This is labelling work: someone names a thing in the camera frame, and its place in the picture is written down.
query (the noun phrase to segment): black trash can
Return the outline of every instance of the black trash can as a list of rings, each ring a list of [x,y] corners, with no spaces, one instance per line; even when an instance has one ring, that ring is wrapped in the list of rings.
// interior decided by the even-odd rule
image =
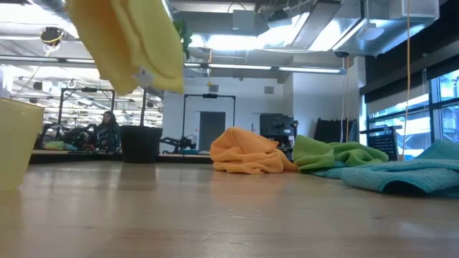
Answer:
[[[155,163],[163,128],[139,125],[121,126],[121,148],[126,163]]]

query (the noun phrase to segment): teal towel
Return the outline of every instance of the teal towel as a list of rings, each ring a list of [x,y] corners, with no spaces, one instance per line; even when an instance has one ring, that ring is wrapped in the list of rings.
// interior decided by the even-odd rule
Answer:
[[[413,161],[394,161],[315,172],[350,186],[387,194],[459,198],[459,144],[437,140]]]

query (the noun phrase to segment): door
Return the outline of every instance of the door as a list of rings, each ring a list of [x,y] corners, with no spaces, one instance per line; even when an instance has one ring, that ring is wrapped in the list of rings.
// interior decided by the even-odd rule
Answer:
[[[201,112],[199,150],[210,151],[210,145],[224,132],[225,112]]]

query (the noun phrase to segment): fluorescent light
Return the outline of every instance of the fluorescent light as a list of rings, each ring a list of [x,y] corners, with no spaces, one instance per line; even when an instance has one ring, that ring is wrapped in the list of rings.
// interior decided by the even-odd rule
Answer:
[[[59,62],[57,58],[50,57],[20,57],[20,56],[0,56],[1,61],[29,61],[29,62]]]
[[[94,64],[93,59],[66,59],[67,62],[80,63],[80,64]]]
[[[65,95],[70,95],[70,94],[71,94],[71,95],[72,95],[72,97],[75,97],[75,98],[81,98],[81,96],[79,96],[78,94],[75,94],[74,92],[69,92],[69,91],[66,91],[64,94],[65,94]]]
[[[185,67],[191,67],[191,68],[200,68],[201,64],[199,63],[184,63]]]
[[[1,40],[39,40],[40,37],[35,37],[35,36],[9,36],[9,35],[0,35]]]
[[[209,68],[271,70],[271,66],[245,65],[245,64],[209,64]]]
[[[78,103],[81,103],[83,105],[93,105],[93,102],[90,100],[84,100],[84,99],[79,99],[77,100]]]
[[[112,101],[110,98],[95,98],[94,101]],[[131,99],[115,99],[116,102],[133,102],[134,100]]]
[[[344,43],[346,43],[355,33],[357,33],[364,25],[366,24],[365,20],[361,20],[346,36],[340,39],[333,47],[332,50],[337,50]]]
[[[341,69],[313,68],[313,67],[279,67],[279,71],[283,71],[283,72],[312,72],[312,73],[328,73],[328,74],[339,74],[339,73],[341,73]]]
[[[215,50],[252,50],[258,48],[257,37],[239,35],[212,35],[206,47]]]

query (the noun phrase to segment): person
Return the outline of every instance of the person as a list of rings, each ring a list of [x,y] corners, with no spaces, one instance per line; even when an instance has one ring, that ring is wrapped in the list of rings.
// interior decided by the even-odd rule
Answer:
[[[119,152],[121,146],[120,126],[112,111],[103,113],[102,123],[98,126],[98,147],[108,152]]]

